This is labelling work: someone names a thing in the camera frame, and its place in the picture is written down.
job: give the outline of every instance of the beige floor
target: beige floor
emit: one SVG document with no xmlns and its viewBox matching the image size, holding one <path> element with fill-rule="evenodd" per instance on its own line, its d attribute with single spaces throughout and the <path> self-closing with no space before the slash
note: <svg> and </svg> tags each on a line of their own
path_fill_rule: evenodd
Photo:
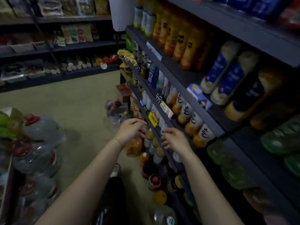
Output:
<svg viewBox="0 0 300 225">
<path fill-rule="evenodd" d="M 66 130 L 67 140 L 59 148 L 63 163 L 58 177 L 63 190 L 113 137 L 104 104 L 107 99 L 120 98 L 115 87 L 119 79 L 119 71 L 114 71 L 0 94 L 0 108 L 47 115 Z M 141 177 L 139 158 L 128 158 L 123 151 L 118 163 L 131 224 L 152 224 L 148 213 L 153 207 L 152 192 Z"/>
</svg>

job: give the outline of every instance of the pants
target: pants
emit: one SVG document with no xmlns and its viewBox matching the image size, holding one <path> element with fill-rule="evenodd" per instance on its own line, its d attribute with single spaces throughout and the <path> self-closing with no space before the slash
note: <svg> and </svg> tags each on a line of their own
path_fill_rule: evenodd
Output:
<svg viewBox="0 0 300 225">
<path fill-rule="evenodd" d="M 108 179 L 91 225 L 128 225 L 126 198 L 120 177 Z"/>
</svg>

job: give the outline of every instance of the white panel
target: white panel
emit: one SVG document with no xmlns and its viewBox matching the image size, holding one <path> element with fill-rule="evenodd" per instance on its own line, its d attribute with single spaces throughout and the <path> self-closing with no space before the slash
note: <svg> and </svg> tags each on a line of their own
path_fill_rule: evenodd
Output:
<svg viewBox="0 0 300 225">
<path fill-rule="evenodd" d="M 115 31 L 124 31 L 133 24 L 135 0 L 109 0 L 112 25 Z"/>
</svg>

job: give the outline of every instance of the yellow starburst price tag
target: yellow starburst price tag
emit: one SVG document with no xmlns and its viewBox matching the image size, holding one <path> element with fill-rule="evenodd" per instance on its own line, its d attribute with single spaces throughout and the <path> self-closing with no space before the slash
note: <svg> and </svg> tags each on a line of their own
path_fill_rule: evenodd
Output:
<svg viewBox="0 0 300 225">
<path fill-rule="evenodd" d="M 150 112 L 149 115 L 148 115 L 148 118 L 150 119 L 150 122 L 152 123 L 152 125 L 154 127 L 158 126 L 158 120 L 157 120 L 157 117 L 156 117 L 155 113 Z"/>
</svg>

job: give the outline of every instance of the person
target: person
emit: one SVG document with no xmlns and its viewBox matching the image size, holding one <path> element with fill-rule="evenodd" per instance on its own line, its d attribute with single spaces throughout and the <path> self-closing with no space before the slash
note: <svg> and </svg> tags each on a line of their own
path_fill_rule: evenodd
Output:
<svg viewBox="0 0 300 225">
<path fill-rule="evenodd" d="M 146 125 L 145 121 L 136 118 L 124 121 L 114 138 L 35 224 L 85 225 L 91 221 L 95 225 L 128 224 L 125 192 L 118 178 L 120 166 L 116 162 L 122 149 L 133 137 L 145 138 Z M 175 151 L 185 166 L 202 223 L 242 225 L 242 220 L 192 151 L 184 133 L 168 128 L 163 131 L 161 139 L 161 146 Z M 121 191 L 118 189 L 112 193 L 114 188 L 120 186 Z"/>
</svg>

